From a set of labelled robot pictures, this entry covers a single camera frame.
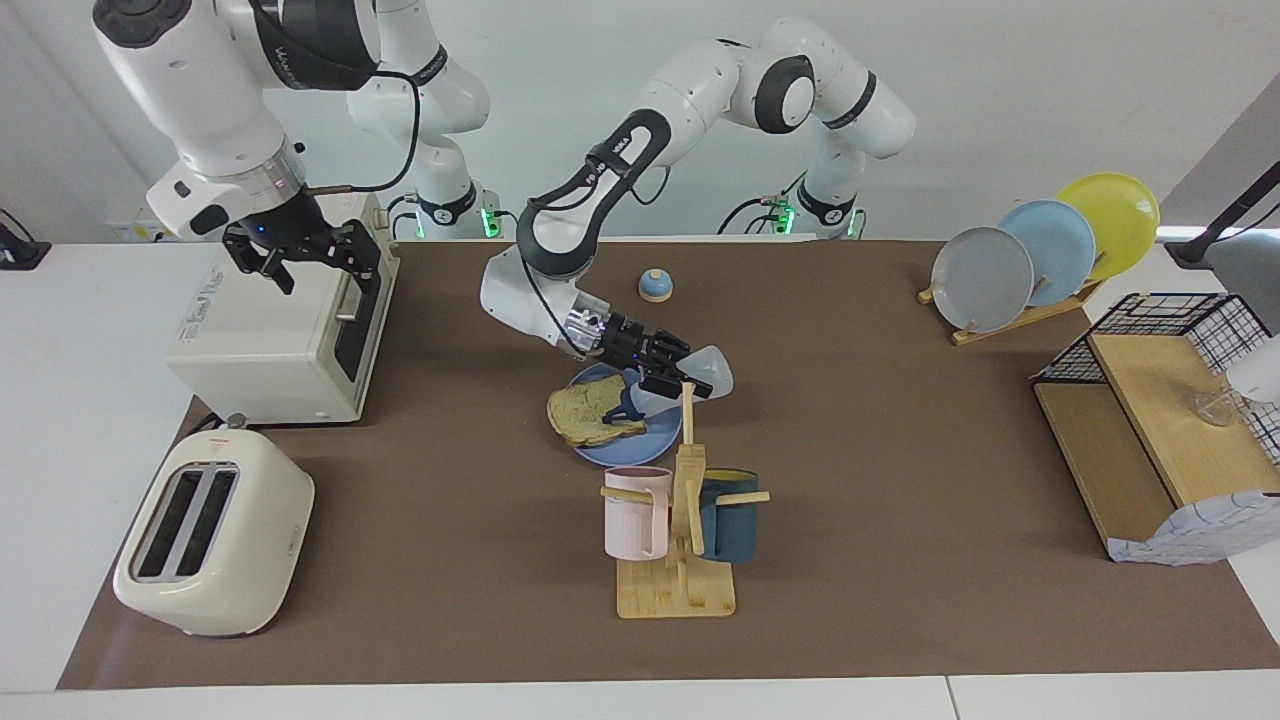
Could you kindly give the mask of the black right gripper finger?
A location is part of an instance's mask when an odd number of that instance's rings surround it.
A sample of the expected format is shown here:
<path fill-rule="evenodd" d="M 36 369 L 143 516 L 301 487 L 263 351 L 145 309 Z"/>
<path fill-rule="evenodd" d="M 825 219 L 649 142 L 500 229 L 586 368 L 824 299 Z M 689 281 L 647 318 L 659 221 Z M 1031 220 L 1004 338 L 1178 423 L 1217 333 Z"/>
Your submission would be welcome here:
<path fill-rule="evenodd" d="M 338 268 L 349 274 L 364 293 L 381 288 L 381 250 L 365 224 L 348 220 L 338 228 Z"/>
<path fill-rule="evenodd" d="M 293 293 L 294 278 L 284 266 L 280 250 L 260 254 L 244 232 L 224 232 L 221 245 L 241 273 L 262 275 L 274 282 L 284 295 Z"/>

